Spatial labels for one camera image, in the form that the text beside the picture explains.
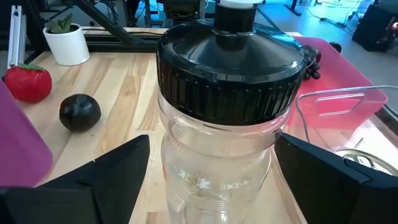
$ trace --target light wooden surface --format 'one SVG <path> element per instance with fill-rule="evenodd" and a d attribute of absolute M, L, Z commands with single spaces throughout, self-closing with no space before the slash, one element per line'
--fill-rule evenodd
<path fill-rule="evenodd" d="M 164 32 L 164 29 L 149 31 Z M 33 63 L 46 68 L 53 78 L 53 90 L 43 102 L 21 104 L 54 154 L 53 170 L 43 182 L 70 172 L 140 134 L 148 134 L 147 173 L 130 223 L 167 224 L 160 160 L 165 129 L 159 121 L 155 54 L 91 53 L 86 63 L 63 67 L 57 65 L 50 52 L 44 52 Z M 98 124 L 80 134 L 71 134 L 58 120 L 61 101 L 75 93 L 93 96 L 102 110 Z M 271 167 L 256 203 L 248 223 L 305 223 L 277 166 Z"/>

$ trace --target red strawberry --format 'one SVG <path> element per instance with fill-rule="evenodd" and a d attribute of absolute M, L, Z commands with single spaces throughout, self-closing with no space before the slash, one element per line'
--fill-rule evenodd
<path fill-rule="evenodd" d="M 15 99 L 37 103 L 50 94 L 52 79 L 42 67 L 21 64 L 6 71 L 6 85 Z"/>

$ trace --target plastic bottle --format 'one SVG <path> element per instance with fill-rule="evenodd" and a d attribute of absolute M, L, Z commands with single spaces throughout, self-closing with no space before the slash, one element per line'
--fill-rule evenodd
<path fill-rule="evenodd" d="M 235 1 L 217 4 L 214 20 L 175 26 L 159 42 L 171 224 L 245 222 L 303 78 L 301 45 L 254 25 L 256 7 L 231 7 Z"/>

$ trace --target pink plastic tray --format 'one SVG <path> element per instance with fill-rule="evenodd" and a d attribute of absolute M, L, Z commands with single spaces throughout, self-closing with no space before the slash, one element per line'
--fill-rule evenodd
<path fill-rule="evenodd" d="M 312 45 L 320 49 L 321 78 L 319 80 L 303 80 L 297 96 L 322 90 L 349 88 L 357 86 L 373 86 L 373 84 L 328 42 L 313 37 L 294 37 L 302 45 Z M 372 114 L 382 108 L 387 96 L 380 90 L 357 92 L 350 95 L 336 94 L 309 97 L 300 102 L 300 108 L 307 121 L 307 126 L 315 128 L 356 129 Z M 288 124 L 292 122 L 295 113 L 295 103 L 292 105 L 292 115 Z"/>

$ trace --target metal handle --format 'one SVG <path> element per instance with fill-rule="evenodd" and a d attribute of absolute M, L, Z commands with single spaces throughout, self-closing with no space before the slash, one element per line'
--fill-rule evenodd
<path fill-rule="evenodd" d="M 307 142 L 311 143 L 310 137 L 308 135 L 308 129 L 307 129 L 307 123 L 305 121 L 304 118 L 304 114 L 300 109 L 299 106 L 299 101 L 302 98 L 308 97 L 308 96 L 315 96 L 315 95 L 319 95 L 319 94 L 325 94 L 325 93 L 345 93 L 345 92 L 349 92 L 349 91 L 359 91 L 359 90 L 378 90 L 378 89 L 398 89 L 398 86 L 390 86 L 390 85 L 378 85 L 378 86 L 360 86 L 360 87 L 352 87 L 352 88 L 340 88 L 340 89 L 335 89 L 335 90 L 323 90 L 323 91 L 315 91 L 312 93 L 306 93 L 306 94 L 302 94 L 299 97 L 296 98 L 295 100 L 295 105 L 296 105 L 296 109 L 301 117 L 301 120 L 303 122 L 303 126 L 304 126 L 304 134 L 305 134 L 305 138 L 307 139 Z M 357 103 L 354 107 L 358 106 L 360 103 L 362 102 L 362 100 Z"/>

